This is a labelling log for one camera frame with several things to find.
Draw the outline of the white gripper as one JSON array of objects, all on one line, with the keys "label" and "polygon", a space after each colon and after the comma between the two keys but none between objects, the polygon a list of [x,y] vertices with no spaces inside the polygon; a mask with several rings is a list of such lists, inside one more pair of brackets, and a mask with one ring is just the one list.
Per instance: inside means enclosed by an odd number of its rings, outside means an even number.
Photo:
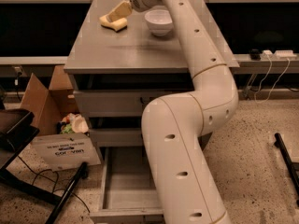
[{"label": "white gripper", "polygon": [[132,8],[137,12],[149,10],[162,3],[161,0],[129,0],[122,1],[107,14],[109,21],[117,21],[122,18],[127,18],[132,14]]}]

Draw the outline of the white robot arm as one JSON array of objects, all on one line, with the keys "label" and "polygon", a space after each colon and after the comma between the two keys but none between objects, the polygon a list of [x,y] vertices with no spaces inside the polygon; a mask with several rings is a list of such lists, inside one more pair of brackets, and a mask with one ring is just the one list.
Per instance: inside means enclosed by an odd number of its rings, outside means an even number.
[{"label": "white robot arm", "polygon": [[170,12],[192,78],[193,91],[161,96],[144,109],[144,147],[165,224],[232,224],[206,164],[198,138],[235,113],[232,73],[190,0],[128,0],[112,20],[163,4]]}]

